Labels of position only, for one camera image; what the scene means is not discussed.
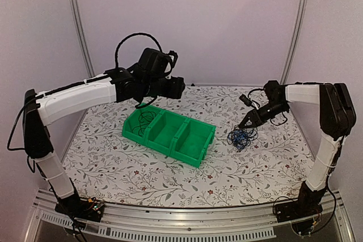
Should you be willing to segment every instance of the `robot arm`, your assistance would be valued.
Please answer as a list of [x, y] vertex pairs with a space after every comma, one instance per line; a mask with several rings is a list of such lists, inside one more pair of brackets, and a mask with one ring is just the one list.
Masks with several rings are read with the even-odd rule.
[[147, 96], [154, 99], [157, 96], [181, 98], [185, 89], [184, 79], [170, 76], [177, 57], [175, 52], [164, 54], [146, 48], [139, 62], [128, 69], [108, 70], [94, 78], [48, 92], [26, 92], [24, 148], [52, 186], [58, 199], [56, 211], [93, 221], [100, 221], [103, 212], [100, 201], [93, 201], [93, 208], [90, 209], [90, 204], [80, 199], [58, 156], [53, 152], [47, 126], [64, 116], [100, 104], [133, 98], [140, 103], [137, 107], [142, 108], [141, 102]]
[[298, 201], [292, 205], [276, 205], [279, 221], [292, 220], [321, 211], [320, 200], [327, 190], [327, 179], [335, 169], [345, 138], [356, 122], [356, 114], [344, 83], [305, 83], [282, 86], [269, 81], [264, 86], [269, 102], [248, 112], [239, 124], [241, 129], [254, 128], [289, 111], [288, 103], [309, 103], [320, 107], [322, 138], [315, 163], [301, 185]]

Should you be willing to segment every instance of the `white wall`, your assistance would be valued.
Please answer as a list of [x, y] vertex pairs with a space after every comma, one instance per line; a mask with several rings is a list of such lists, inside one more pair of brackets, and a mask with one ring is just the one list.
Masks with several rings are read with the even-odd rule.
[[[29, 209], [39, 185], [26, 154], [7, 152], [6, 142], [24, 93], [51, 90], [87, 78], [69, 0], [0, 0], [0, 241], [24, 239]], [[50, 126], [54, 148], [62, 152], [75, 114]], [[14, 146], [23, 144], [17, 131]]]
[[[357, 241], [363, 241], [363, 0], [308, 0], [289, 83], [344, 82], [357, 124], [333, 172]], [[310, 146], [319, 147], [318, 107], [294, 105], [293, 112]]]
[[[117, 43], [148, 32], [164, 51], [179, 53], [175, 75], [187, 83], [263, 85], [278, 79], [286, 60], [298, 0], [79, 0], [86, 40], [97, 73], [114, 66]], [[146, 37], [120, 52], [137, 62]]]

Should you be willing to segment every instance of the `cable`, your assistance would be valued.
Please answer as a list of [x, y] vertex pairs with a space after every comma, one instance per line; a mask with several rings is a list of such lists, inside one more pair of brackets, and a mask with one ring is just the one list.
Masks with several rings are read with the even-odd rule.
[[37, 99], [41, 99], [42, 97], [43, 97], [43, 95], [40, 95], [38, 97], [34, 97], [33, 99], [31, 99], [28, 102], [26, 102], [24, 104], [24, 106], [20, 109], [18, 115], [15, 118], [14, 124], [12, 126], [12, 129], [11, 129], [11, 132], [10, 132], [10, 135], [9, 135], [9, 139], [7, 140], [7, 146], [6, 146], [7, 150], [9, 150], [9, 151], [25, 150], [24, 147], [10, 147], [10, 144], [11, 144], [11, 141], [12, 141], [12, 136], [14, 135], [16, 126], [17, 126], [18, 121], [20, 119], [20, 116], [22, 115], [22, 113], [24, 112], [24, 110], [29, 106], [29, 104], [33, 103]]
[[332, 195], [333, 199], [334, 199], [334, 208], [333, 208], [333, 212], [331, 214], [331, 216], [329, 217], [328, 221], [325, 222], [325, 224], [323, 226], [321, 226], [320, 229], [316, 230], [315, 232], [313, 231], [311, 234], [314, 234], [314, 233], [317, 233], [317, 232], [320, 232], [322, 229], [325, 228], [326, 225], [329, 224], [329, 222], [332, 220], [332, 218], [334, 217], [335, 215], [335, 209], [336, 209], [336, 197], [334, 195], [334, 193], [330, 190], [329, 188], [329, 184], [328, 184], [328, 181], [329, 181], [329, 176], [327, 177], [327, 190], [329, 191], [330, 195]]
[[252, 89], [250, 92], [248, 92], [248, 95], [247, 97], [250, 98], [250, 95], [253, 93], [253, 92], [256, 92], [256, 91], [265, 91], [264, 88], [256, 88], [256, 89]]
[[144, 111], [140, 113], [138, 117], [138, 126], [135, 126], [131, 132], [134, 133], [136, 129], [138, 129], [138, 136], [143, 136], [146, 128], [150, 125], [150, 123], [156, 118], [157, 114], [152, 111]]
[[29, 167], [29, 169], [30, 169], [30, 171], [31, 171], [32, 173], [35, 173], [35, 161], [33, 160], [33, 167], [31, 167], [29, 159], [30, 159], [30, 156], [28, 155], [28, 157], [27, 157], [27, 164], [28, 164], [28, 167]]
[[272, 213], [273, 213], [273, 215], [274, 215], [274, 216], [277, 216], [277, 215], [275, 214], [275, 204], [276, 204], [276, 202], [277, 202], [277, 200], [278, 200], [279, 198], [286, 198], [286, 199], [288, 199], [288, 200], [290, 200], [290, 201], [294, 201], [294, 199], [289, 198], [289, 197], [287, 197], [287, 196], [279, 196], [278, 198], [276, 198], [276, 199], [273, 201], [273, 204], [272, 204]]
[[[62, 207], [63, 211], [65, 212], [65, 214], [69, 217], [69, 219], [72, 221], [72, 228], [73, 228], [73, 237], [78, 241], [78, 242], [88, 242], [88, 240], [86, 239], [85, 235], [83, 234], [83, 232], [81, 231], [80, 227], [78, 226], [78, 221], [70, 215], [70, 213], [68, 212], [68, 210], [62, 205], [62, 203], [60, 202], [60, 198], [57, 196], [56, 191], [54, 190], [52, 184], [48, 181], [49, 186], [50, 186], [50, 191], [53, 192], [54, 196], [57, 199], [57, 202], [59, 203], [59, 205]], [[79, 234], [81, 235], [83, 241], [81, 241], [78, 237], [77, 234], [75, 234], [75, 228], [77, 228]]]
[[133, 33], [133, 34], [130, 34], [129, 36], [123, 38], [123, 40], [121, 42], [119, 42], [119, 44], [117, 45], [116, 47], [116, 51], [115, 51], [115, 69], [118, 70], [119, 69], [119, 49], [121, 47], [121, 45], [126, 42], [128, 39], [130, 39], [131, 37], [134, 37], [134, 36], [147, 36], [149, 38], [151, 38], [155, 43], [156, 45], [158, 46], [158, 49], [160, 52], [163, 52], [163, 50], [161, 49], [161, 46], [158, 42], [157, 39], [155, 39], [151, 34], [148, 34], [148, 33], [144, 33], [144, 32], [138, 32], [138, 33]]
[[[337, 204], [337, 200], [336, 200], [336, 197], [335, 197], [335, 195], [334, 195], [334, 193], [331, 191], [331, 189], [330, 189], [330, 187], [329, 187], [329, 177], [330, 176], [328, 176], [327, 177], [327, 180], [326, 180], [326, 188], [327, 188], [327, 190], [328, 190], [328, 192], [330, 193], [330, 195], [332, 195], [332, 197], [333, 197], [333, 199], [334, 199], [334, 208], [333, 208], [333, 212], [332, 212], [332, 214], [331, 214], [331, 216], [329, 217], [329, 219], [328, 219], [328, 221], [326, 221], [325, 222], [325, 224], [324, 225], [322, 225], [321, 226], [321, 228], [320, 229], [318, 229], [318, 230], [316, 230], [316, 231], [312, 231], [309, 235], [312, 235], [312, 234], [314, 234], [314, 233], [317, 233], [317, 232], [320, 232], [322, 229], [324, 229], [328, 224], [329, 224], [329, 222], [332, 220], [332, 218], [334, 217], [334, 215], [335, 215], [335, 210], [336, 210], [336, 204]], [[273, 205], [272, 205], [272, 213], [273, 213], [273, 215], [274, 216], [277, 216], [276, 214], [275, 214], [275, 203], [276, 203], [276, 201], [279, 199], [279, 198], [286, 198], [286, 199], [288, 199], [288, 200], [290, 200], [290, 201], [294, 201], [293, 199], [291, 199], [291, 198], [289, 198], [289, 197], [286, 197], [286, 196], [281, 196], [281, 197], [278, 197], [278, 198], [276, 198], [274, 201], [273, 201]], [[318, 220], [321, 220], [321, 217], [322, 217], [322, 215], [321, 215], [321, 213], [318, 213], [318, 219], [317, 220], [315, 220], [316, 222], [318, 222]]]
[[158, 97], [156, 96], [156, 97], [154, 97], [153, 99], [151, 99], [148, 103], [146, 103], [146, 104], [144, 104], [144, 105], [141, 105], [142, 103], [139, 103], [139, 104], [137, 104], [136, 106], [135, 106], [135, 108], [136, 109], [142, 109], [142, 108], [145, 108], [145, 107], [147, 107], [147, 106], [149, 106], [149, 105], [151, 105], [154, 101], [156, 101], [156, 99], [157, 99]]
[[281, 112], [281, 114], [282, 114], [282, 116], [285, 118], [285, 120], [284, 120], [282, 123], [280, 123], [280, 124], [275, 124], [275, 123], [273, 123], [273, 122], [272, 122], [272, 120], [271, 120], [271, 119], [270, 119], [270, 123], [271, 123], [272, 125], [276, 126], [276, 127], [278, 127], [278, 126], [281, 126], [281, 125], [285, 124], [285, 123], [288, 121], [288, 118], [284, 115], [284, 112]]
[[257, 128], [240, 129], [235, 126], [227, 136], [227, 143], [237, 148], [238, 152], [248, 147], [253, 140], [258, 138]]
[[257, 106], [258, 106], [258, 108], [260, 108], [261, 107], [261, 105], [256, 101], [256, 100], [253, 100], [253, 99], [251, 99], [250, 98], [250, 96], [251, 96], [251, 94], [253, 93], [253, 92], [256, 92], [256, 91], [265, 91], [263, 88], [256, 88], [256, 89], [252, 89], [250, 92], [248, 92], [248, 95], [247, 95], [247, 98], [249, 99], [249, 100], [251, 100], [253, 103], [255, 103]]

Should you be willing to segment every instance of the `floral tablecloth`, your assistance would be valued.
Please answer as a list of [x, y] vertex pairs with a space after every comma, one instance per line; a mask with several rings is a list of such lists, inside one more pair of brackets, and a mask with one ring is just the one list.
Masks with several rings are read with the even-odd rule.
[[[242, 152], [227, 134], [251, 110], [239, 99], [249, 87], [187, 87], [181, 100], [159, 98], [154, 105], [217, 127], [200, 168], [122, 137], [124, 120], [136, 102], [90, 108], [64, 161], [83, 197], [165, 207], [211, 207], [264, 203], [295, 197], [314, 159], [291, 114], [281, 126], [266, 123]], [[252, 93], [260, 104], [263, 92]], [[275, 118], [279, 123], [283, 118]]]

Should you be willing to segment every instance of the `green plastic tray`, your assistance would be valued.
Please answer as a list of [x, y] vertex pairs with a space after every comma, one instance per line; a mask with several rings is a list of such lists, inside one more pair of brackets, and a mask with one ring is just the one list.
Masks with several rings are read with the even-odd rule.
[[215, 131], [213, 125], [150, 105], [135, 110], [125, 120], [123, 136], [199, 167]]

